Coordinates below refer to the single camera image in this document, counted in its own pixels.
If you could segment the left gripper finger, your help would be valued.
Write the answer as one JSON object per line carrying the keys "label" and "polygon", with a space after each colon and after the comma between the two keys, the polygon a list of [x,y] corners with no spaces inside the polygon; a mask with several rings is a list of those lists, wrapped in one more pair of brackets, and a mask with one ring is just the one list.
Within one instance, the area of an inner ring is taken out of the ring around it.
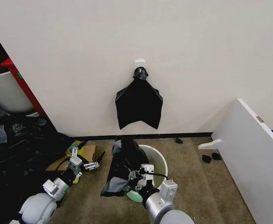
{"label": "left gripper finger", "polygon": [[72,155],[80,155],[82,157],[84,157],[84,149],[85,149],[85,144],[87,143],[87,141],[79,141],[79,140],[75,140],[72,143],[72,150],[71,150],[71,154]]}
{"label": "left gripper finger", "polygon": [[92,171],[99,168],[99,164],[105,155],[105,151],[96,159],[95,162],[88,162],[83,164],[83,171]]}

